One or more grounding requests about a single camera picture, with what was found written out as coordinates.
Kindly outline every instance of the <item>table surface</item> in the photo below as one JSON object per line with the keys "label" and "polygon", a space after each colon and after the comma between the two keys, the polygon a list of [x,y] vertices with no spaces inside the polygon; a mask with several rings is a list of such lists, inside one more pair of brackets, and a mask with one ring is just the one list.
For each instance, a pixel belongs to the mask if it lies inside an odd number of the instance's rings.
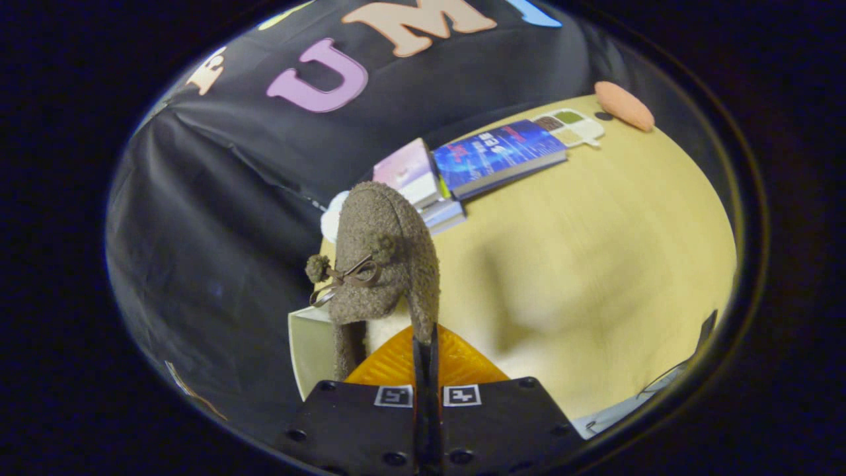
{"label": "table surface", "polygon": [[[602,110],[576,97],[466,136],[559,108]],[[658,129],[597,122],[599,148],[573,147],[567,162],[470,199],[468,220],[433,237],[440,323],[509,377],[537,377],[570,418],[690,357],[737,266],[728,217],[693,160]],[[334,261],[331,242],[321,252]],[[368,325],[376,348],[409,325],[407,308]]]}

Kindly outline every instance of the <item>blue letter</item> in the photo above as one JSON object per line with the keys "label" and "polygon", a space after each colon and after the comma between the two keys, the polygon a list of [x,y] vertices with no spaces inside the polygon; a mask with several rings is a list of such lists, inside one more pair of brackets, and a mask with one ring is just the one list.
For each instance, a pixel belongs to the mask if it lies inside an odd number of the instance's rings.
{"label": "blue letter", "polygon": [[538,26],[553,26],[561,28],[561,22],[543,13],[540,8],[529,3],[529,0],[505,0],[523,14],[523,21]]}

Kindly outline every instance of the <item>book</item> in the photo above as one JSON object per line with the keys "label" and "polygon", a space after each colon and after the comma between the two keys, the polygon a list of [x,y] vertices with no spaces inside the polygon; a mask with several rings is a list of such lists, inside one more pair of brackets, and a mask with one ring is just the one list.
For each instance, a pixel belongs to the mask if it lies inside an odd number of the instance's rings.
{"label": "book", "polygon": [[390,186],[411,202],[433,235],[436,231],[432,227],[438,227],[440,232],[466,220],[464,207],[453,198],[437,172],[429,147],[420,138],[377,163],[372,179]]}
{"label": "book", "polygon": [[438,209],[423,215],[423,221],[426,222],[427,227],[431,228],[441,222],[451,219],[456,215],[464,215],[464,207],[461,205],[461,202],[456,202],[454,200],[444,202],[446,203],[445,206],[441,206]]}
{"label": "book", "polygon": [[374,165],[373,180],[401,193],[418,211],[443,199],[431,153],[420,138]]}
{"label": "book", "polygon": [[450,219],[446,219],[446,220],[444,220],[444,221],[442,221],[438,224],[434,224],[432,226],[428,226],[428,225],[427,226],[429,228],[429,233],[432,236],[434,236],[434,235],[437,235],[438,233],[443,233],[444,231],[449,230],[450,228],[453,228],[455,225],[457,225],[459,223],[463,223],[465,221],[467,221],[467,215],[464,213],[464,210],[462,210],[462,213],[459,213],[458,215],[454,215]]}
{"label": "book", "polygon": [[464,200],[567,160],[567,147],[521,120],[439,147],[432,156],[447,188]]}
{"label": "book", "polygon": [[436,215],[443,216],[445,213],[456,214],[460,212],[460,210],[456,211],[455,209],[456,203],[460,205],[461,202],[456,202],[452,198],[442,198],[441,200],[432,203],[432,205],[420,210],[420,214],[423,215],[424,221],[429,221],[430,218]]}

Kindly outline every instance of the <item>pink book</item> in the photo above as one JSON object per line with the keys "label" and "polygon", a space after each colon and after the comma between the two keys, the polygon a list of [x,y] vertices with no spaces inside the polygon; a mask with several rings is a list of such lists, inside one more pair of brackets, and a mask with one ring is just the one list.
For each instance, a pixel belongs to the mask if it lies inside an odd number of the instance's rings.
{"label": "pink book", "polygon": [[417,209],[442,198],[437,174],[432,169],[429,148],[417,138],[373,167],[373,180],[390,186]]}

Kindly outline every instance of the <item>orange object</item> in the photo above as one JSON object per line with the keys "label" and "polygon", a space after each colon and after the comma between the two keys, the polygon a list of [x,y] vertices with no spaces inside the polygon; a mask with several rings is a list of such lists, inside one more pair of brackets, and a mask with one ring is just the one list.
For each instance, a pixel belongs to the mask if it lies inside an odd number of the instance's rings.
{"label": "orange object", "polygon": [[594,90],[596,100],[605,112],[644,132],[655,127],[652,112],[632,93],[608,81],[599,81],[594,85]]}
{"label": "orange object", "polygon": [[[415,385],[411,326],[376,349],[345,380],[348,384]],[[437,325],[438,386],[486,384],[508,376],[453,331]]]}

